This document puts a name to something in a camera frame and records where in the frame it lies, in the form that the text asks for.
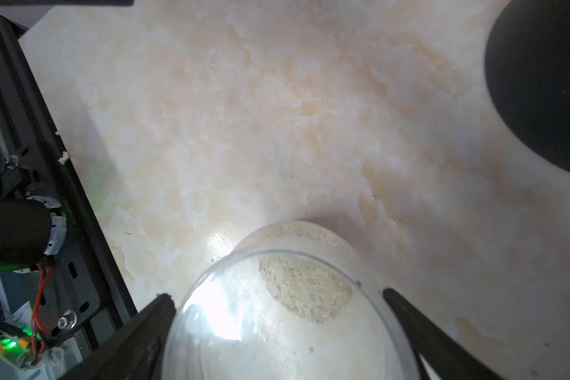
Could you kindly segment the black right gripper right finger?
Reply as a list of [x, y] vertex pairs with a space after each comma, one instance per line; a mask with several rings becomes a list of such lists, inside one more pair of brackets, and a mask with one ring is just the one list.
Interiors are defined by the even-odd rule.
[[499, 379], [500, 375], [473, 357], [393, 288], [383, 299], [400, 322], [412, 346], [421, 378]]

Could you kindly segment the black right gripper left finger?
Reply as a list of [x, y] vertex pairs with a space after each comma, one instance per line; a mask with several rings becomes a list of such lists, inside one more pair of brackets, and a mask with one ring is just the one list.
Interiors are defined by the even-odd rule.
[[169, 294], [157, 298], [63, 379], [160, 379], [176, 307]]

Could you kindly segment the oatmeal jar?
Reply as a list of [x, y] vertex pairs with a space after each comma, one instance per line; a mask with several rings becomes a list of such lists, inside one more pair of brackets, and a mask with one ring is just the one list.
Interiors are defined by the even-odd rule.
[[169, 331], [164, 379], [418, 379], [364, 262], [315, 223], [253, 232], [196, 280]]

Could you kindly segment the black trash bin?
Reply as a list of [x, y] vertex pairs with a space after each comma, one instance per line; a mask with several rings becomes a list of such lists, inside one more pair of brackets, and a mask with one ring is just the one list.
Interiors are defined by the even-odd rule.
[[511, 1], [489, 34], [484, 73], [510, 131], [570, 173], [570, 1]]

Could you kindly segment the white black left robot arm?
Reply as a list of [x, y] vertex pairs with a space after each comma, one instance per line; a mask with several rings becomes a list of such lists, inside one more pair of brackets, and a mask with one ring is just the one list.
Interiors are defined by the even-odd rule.
[[0, 273], [26, 273], [57, 255], [66, 239], [66, 221], [53, 197], [0, 198]]

